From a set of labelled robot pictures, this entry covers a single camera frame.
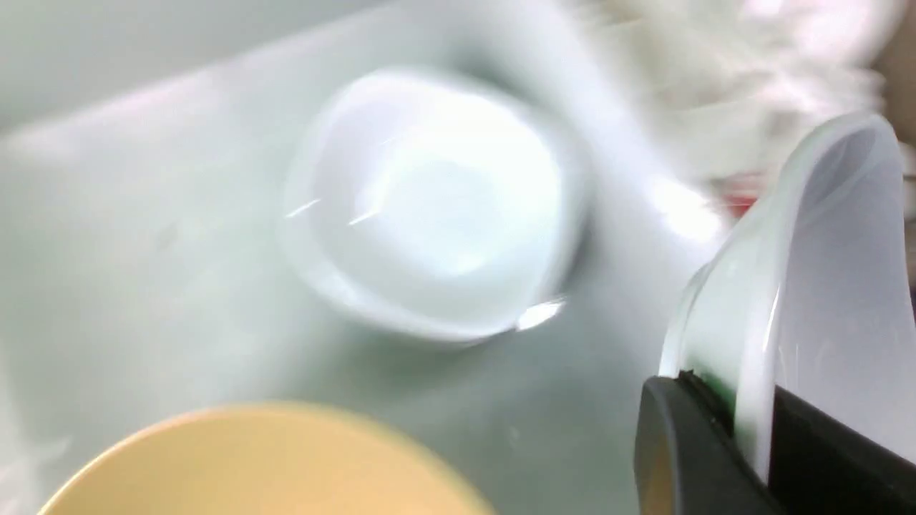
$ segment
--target red object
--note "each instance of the red object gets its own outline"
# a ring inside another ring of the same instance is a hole
[[[722,196],[735,218],[741,218],[757,201],[763,190],[763,175],[758,172],[738,173],[725,180]]]

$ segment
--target small white bowl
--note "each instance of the small white bowl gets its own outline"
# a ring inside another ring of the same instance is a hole
[[[340,310],[473,341],[554,293],[584,192],[570,140],[519,101],[452,75],[376,71],[338,93],[303,142],[281,238]]]

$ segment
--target white cloth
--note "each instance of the white cloth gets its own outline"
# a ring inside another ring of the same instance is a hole
[[[604,0],[603,44],[685,180],[771,180],[827,119],[882,107],[866,68],[905,0]]]

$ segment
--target white bowl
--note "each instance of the white bowl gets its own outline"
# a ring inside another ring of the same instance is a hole
[[[344,88],[295,160],[281,237],[305,282],[387,329],[470,341],[557,287],[583,176],[570,142],[468,79],[376,71]]]
[[[879,115],[823,124],[684,292],[660,375],[693,370],[714,388],[764,481],[777,383],[916,460],[902,170]]]

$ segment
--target yellow bowl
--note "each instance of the yellow bowl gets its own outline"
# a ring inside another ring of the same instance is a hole
[[[492,515],[439,458],[363,417],[269,405],[183,415],[115,445],[40,515]]]

